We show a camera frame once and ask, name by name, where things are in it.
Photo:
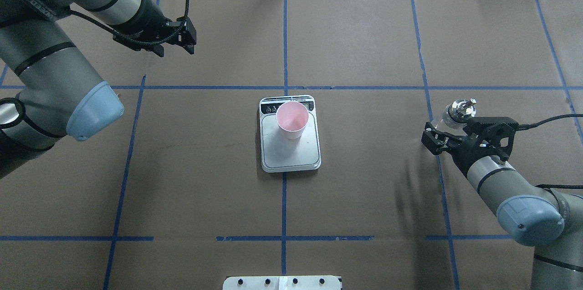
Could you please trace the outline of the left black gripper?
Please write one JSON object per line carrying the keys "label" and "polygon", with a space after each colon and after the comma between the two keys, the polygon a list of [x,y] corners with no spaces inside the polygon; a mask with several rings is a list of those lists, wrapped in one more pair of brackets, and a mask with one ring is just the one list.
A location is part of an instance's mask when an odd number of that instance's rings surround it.
{"label": "left black gripper", "polygon": [[162,44],[167,43],[195,54],[197,32],[190,18],[172,21],[152,0],[142,0],[136,15],[123,24],[114,25],[113,29],[120,34],[113,35],[114,41],[135,51],[146,50],[164,57]]}

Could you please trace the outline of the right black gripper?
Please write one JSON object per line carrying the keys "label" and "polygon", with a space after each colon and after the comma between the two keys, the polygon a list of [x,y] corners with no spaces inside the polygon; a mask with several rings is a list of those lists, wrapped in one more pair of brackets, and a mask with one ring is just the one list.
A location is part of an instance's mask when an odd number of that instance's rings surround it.
{"label": "right black gripper", "polygon": [[472,133],[468,124],[444,126],[444,132],[435,129],[431,122],[424,125],[421,143],[431,154],[449,153],[464,177],[479,159],[489,155],[488,147],[481,147],[482,138]]}

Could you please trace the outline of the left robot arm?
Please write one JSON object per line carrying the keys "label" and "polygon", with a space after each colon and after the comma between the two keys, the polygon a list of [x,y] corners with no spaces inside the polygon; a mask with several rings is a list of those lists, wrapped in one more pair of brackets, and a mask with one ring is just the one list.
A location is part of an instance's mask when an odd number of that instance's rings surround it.
{"label": "left robot arm", "polygon": [[124,114],[110,84],[57,24],[77,16],[131,50],[164,56],[163,45],[195,51],[196,29],[167,18],[152,0],[1,0],[1,59],[24,84],[1,99],[1,176],[50,151],[85,141]]}

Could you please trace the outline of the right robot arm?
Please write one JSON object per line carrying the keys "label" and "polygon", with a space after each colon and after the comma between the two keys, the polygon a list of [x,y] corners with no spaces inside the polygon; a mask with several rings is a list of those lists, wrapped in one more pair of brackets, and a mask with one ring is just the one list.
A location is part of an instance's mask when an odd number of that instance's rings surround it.
{"label": "right robot arm", "polygon": [[514,136],[526,129],[509,117],[473,117],[460,136],[427,122],[421,142],[433,155],[449,153],[500,226],[534,248],[531,289],[580,290],[582,196],[533,186],[512,167]]}

